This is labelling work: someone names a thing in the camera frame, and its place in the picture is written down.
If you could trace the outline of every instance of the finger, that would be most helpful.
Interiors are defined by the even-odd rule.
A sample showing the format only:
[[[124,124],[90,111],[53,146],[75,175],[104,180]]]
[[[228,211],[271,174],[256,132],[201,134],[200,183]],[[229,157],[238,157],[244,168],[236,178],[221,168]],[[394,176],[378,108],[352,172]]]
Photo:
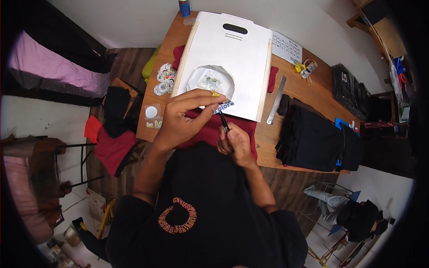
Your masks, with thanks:
[[[211,97],[212,92],[210,90],[200,89],[196,88],[190,91],[187,91],[185,93],[182,93],[176,97],[174,97],[174,101],[182,100],[182,99],[189,99],[189,98],[195,98],[195,97]]]
[[[219,140],[216,141],[216,147],[218,148],[218,152],[221,154],[228,154],[227,151],[225,151],[220,145],[219,145]]]
[[[244,130],[242,130],[241,128],[239,128],[234,123],[228,123],[228,126],[230,127],[231,130],[235,130],[236,131],[237,137],[240,140],[240,142],[242,143],[243,150],[245,150],[245,151],[250,150],[250,137],[249,137],[249,134],[247,134],[247,132],[245,132]]]
[[[234,129],[228,131],[228,141],[230,142],[232,148],[234,149],[234,155],[237,159],[240,159],[244,156],[243,147],[241,145],[240,139],[237,136],[237,132]]]
[[[225,139],[225,130],[223,126],[219,127],[219,139],[222,141]]]
[[[208,106],[211,104],[219,104],[225,100],[225,96],[218,97],[194,97],[190,99],[182,99],[177,102],[174,102],[175,109],[180,112],[185,112],[188,110],[195,109],[200,106]]]
[[[220,146],[221,146],[221,147],[222,147],[226,152],[228,152],[229,154],[233,152],[233,150],[232,150],[232,148],[231,148],[231,146],[230,146],[230,143],[228,142],[228,140],[227,140],[227,139],[220,140],[220,141],[219,141],[219,145],[220,145]]]
[[[219,104],[214,103],[211,105],[207,105],[201,114],[191,121],[191,126],[198,129],[198,131],[210,120],[213,115],[213,112],[219,107]]]
[[[237,133],[237,135],[241,138],[241,139],[243,139],[244,141],[250,141],[250,138],[249,138],[249,134],[247,134],[247,132],[245,132],[244,130],[242,130],[239,126],[237,126],[236,124],[234,124],[234,123],[228,123],[228,127],[231,129],[231,130],[235,130],[236,131],[236,133]]]

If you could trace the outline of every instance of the metal ruler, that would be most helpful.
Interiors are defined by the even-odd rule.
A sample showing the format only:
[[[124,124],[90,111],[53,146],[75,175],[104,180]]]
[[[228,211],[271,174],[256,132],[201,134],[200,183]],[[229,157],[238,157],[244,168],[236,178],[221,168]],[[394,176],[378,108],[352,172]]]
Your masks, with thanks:
[[[280,86],[278,88],[277,95],[275,96],[275,100],[274,100],[274,104],[272,105],[271,112],[269,112],[269,116],[268,116],[268,120],[267,120],[267,124],[269,124],[269,125],[272,125],[272,123],[273,123],[272,120],[274,118],[274,114],[275,114],[275,111],[277,109],[277,106],[280,103],[280,97],[281,97],[281,94],[283,93],[283,88],[284,88],[285,83],[286,83],[286,76],[283,76],[283,78],[281,79]]]

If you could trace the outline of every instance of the hand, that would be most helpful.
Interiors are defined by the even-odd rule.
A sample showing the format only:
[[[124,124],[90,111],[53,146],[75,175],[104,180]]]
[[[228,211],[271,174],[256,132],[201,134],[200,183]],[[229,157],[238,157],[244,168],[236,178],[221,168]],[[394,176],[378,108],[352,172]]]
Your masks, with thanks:
[[[222,154],[231,154],[234,162],[243,168],[257,167],[250,150],[249,135],[234,123],[228,123],[228,127],[230,128],[228,135],[225,135],[222,126],[219,128],[219,139],[216,143],[218,151]]]
[[[209,90],[194,89],[170,98],[165,106],[162,126],[155,137],[154,146],[168,151],[188,141],[210,120],[225,96],[212,97]],[[201,114],[190,119],[185,117],[188,110],[205,106]]]

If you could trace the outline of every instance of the printed graphic on shirt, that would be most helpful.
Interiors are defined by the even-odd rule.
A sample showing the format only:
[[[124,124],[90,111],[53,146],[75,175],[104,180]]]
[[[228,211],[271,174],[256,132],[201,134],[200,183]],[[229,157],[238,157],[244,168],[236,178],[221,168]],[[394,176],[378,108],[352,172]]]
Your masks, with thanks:
[[[196,210],[191,204],[186,203],[185,201],[183,201],[181,198],[178,198],[178,197],[173,198],[173,203],[179,203],[183,208],[185,208],[188,211],[188,213],[189,213],[188,220],[184,224],[181,224],[181,225],[174,225],[174,226],[169,225],[165,221],[167,214],[173,210],[173,206],[169,206],[159,216],[158,223],[161,226],[161,228],[164,229],[164,231],[166,231],[170,234],[175,234],[175,233],[181,234],[181,233],[184,233],[187,230],[191,229],[192,226],[194,225],[194,223],[196,221]]]

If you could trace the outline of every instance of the size chart paper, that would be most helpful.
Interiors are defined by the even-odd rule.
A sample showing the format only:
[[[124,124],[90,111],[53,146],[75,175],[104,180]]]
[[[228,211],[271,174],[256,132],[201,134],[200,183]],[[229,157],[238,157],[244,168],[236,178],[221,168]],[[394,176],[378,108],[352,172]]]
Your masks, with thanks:
[[[292,64],[302,63],[302,46],[276,31],[272,31],[272,53]]]

